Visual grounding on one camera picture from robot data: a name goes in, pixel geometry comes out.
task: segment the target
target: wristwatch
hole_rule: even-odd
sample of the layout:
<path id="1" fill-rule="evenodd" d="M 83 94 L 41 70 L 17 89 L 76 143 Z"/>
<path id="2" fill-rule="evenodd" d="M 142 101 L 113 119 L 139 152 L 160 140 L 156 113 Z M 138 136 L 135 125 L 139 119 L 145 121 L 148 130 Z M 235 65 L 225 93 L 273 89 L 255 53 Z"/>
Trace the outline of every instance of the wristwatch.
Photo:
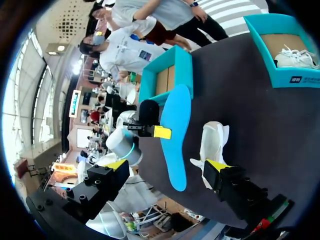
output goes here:
<path id="1" fill-rule="evenodd" d="M 197 7 L 197 6 L 199 6 L 199 4 L 195 1 L 194 3 L 190 4 L 189 6 L 190 6 L 190 8 L 192 8 L 192 7 Z"/>

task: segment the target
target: black pants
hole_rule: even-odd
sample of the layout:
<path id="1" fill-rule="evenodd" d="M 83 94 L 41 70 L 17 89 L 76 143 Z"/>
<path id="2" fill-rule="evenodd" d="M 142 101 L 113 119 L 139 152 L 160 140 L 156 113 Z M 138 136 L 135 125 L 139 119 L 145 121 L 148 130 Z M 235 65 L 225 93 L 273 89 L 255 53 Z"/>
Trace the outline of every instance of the black pants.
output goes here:
<path id="1" fill-rule="evenodd" d="M 211 41 L 198 29 L 206 32 L 216 41 L 226 39 L 228 37 L 226 31 L 209 15 L 204 23 L 194 17 L 173 31 L 176 34 L 195 42 L 201 47 L 211 44 Z"/>

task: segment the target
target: white mesh sneaker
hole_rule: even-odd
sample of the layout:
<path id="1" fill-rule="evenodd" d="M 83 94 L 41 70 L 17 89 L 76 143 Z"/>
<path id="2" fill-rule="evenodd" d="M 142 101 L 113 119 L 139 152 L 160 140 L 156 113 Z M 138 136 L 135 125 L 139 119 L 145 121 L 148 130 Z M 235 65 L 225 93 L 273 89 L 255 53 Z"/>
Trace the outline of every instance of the white mesh sneaker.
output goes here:
<path id="1" fill-rule="evenodd" d="M 316 55 L 307 50 L 291 50 L 287 45 L 284 45 L 287 49 L 275 56 L 274 60 L 277 61 L 276 66 L 278 68 L 308 68 L 308 69 L 320 69 L 319 61 L 316 59 Z"/>

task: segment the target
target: face mask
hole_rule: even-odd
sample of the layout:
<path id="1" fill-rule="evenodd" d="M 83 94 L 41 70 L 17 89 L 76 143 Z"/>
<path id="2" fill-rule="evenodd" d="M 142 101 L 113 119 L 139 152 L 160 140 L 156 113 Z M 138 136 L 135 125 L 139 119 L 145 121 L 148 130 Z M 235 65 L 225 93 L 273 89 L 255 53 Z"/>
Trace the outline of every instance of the face mask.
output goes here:
<path id="1" fill-rule="evenodd" d="M 93 45 L 99 46 L 100 44 L 103 44 L 105 40 L 105 36 L 103 35 L 93 36 Z"/>

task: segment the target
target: table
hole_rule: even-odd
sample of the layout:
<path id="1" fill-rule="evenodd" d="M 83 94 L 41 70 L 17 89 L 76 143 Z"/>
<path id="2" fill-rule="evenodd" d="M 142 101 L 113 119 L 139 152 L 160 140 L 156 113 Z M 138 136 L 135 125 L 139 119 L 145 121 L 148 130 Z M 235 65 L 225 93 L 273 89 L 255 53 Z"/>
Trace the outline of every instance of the table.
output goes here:
<path id="1" fill-rule="evenodd" d="M 107 134 L 108 136 L 110 135 L 110 133 L 113 132 L 113 124 L 114 124 L 114 118 L 112 117 L 112 108 L 109 109 L 109 111 L 107 111 L 104 115 L 104 122 L 102 125 L 102 129 L 104 131 L 105 134 Z"/>
<path id="2" fill-rule="evenodd" d="M 187 187 L 171 186 L 158 138 L 141 137 L 139 174 L 155 189 L 209 219 L 233 227 L 237 219 L 226 202 L 205 188 L 201 170 L 189 161 L 200 159 L 203 125 L 219 121 L 230 126 L 223 157 L 239 165 L 269 198 L 283 194 L 295 206 L 281 223 L 294 225 L 312 200 L 320 182 L 320 89 L 272 88 L 263 59 L 242 34 L 192 52 L 194 99 L 183 142 Z"/>

